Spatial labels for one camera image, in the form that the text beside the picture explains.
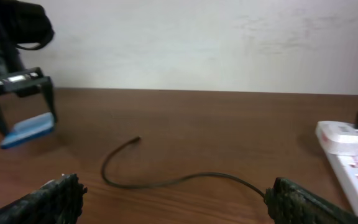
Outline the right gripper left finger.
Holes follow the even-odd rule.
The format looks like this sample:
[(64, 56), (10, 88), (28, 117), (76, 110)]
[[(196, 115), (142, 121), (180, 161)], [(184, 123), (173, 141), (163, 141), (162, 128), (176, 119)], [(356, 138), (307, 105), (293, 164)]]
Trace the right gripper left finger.
[(87, 191), (76, 174), (63, 175), (0, 208), (0, 224), (76, 224)]

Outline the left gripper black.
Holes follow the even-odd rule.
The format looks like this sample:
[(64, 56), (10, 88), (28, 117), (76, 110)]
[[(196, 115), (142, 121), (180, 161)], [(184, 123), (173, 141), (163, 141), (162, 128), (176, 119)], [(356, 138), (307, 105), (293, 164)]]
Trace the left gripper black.
[[(27, 97), (40, 93), (41, 86), (42, 94), (47, 102), (49, 111), (53, 116), (54, 122), (57, 123), (58, 117), (55, 110), (52, 79), (45, 76), (39, 67), (0, 76), (0, 95), (15, 93), (18, 97)], [(1, 110), (0, 133), (3, 136), (9, 134), (9, 130)]]

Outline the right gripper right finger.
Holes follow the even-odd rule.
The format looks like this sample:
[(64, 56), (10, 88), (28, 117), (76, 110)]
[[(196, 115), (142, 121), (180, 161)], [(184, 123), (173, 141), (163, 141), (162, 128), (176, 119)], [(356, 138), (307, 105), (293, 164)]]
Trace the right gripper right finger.
[(264, 195), (275, 224), (358, 224), (358, 217), (286, 178), (275, 179)]

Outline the blue Galaxy smartphone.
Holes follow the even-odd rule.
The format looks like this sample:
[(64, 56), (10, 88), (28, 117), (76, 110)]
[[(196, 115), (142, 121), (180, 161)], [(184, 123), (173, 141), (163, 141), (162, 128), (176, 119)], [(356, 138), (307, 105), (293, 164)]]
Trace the blue Galaxy smartphone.
[(55, 120), (51, 112), (23, 120), (13, 126), (8, 135), (1, 141), (0, 148), (9, 149), (50, 134), (54, 127)]

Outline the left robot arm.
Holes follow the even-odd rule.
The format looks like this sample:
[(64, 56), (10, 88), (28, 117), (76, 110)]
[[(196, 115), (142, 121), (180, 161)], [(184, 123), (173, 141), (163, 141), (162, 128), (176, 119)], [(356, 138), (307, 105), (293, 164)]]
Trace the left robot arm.
[[(40, 50), (54, 38), (52, 23), (39, 4), (0, 0), (0, 95), (14, 93), (20, 98), (43, 94), (55, 114), (52, 79), (39, 67), (26, 69), (20, 50)], [(0, 133), (9, 129), (0, 110)]]

